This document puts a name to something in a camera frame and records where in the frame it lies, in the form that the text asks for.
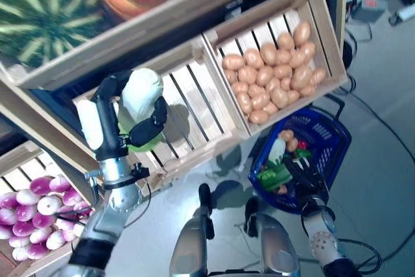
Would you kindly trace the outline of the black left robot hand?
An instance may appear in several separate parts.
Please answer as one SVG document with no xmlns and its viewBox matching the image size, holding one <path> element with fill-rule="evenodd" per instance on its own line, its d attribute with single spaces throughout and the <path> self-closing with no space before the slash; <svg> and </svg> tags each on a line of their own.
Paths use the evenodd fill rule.
<svg viewBox="0 0 415 277">
<path fill-rule="evenodd" d="M 128 155 L 162 132 L 167 122 L 163 80 L 149 68 L 107 76 L 90 100 L 76 104 L 84 137 L 98 161 Z"/>
</svg>

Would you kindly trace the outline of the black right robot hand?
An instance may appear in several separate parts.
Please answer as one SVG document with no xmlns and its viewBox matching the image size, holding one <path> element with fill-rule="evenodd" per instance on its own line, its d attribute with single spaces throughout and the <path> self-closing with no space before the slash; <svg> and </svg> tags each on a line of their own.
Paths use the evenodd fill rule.
<svg viewBox="0 0 415 277">
<path fill-rule="evenodd" d="M 329 190 L 326 181 L 310 159 L 285 158 L 283 163 L 294 181 L 295 196 L 301 209 L 304 209 L 307 204 L 327 205 Z"/>
</svg>

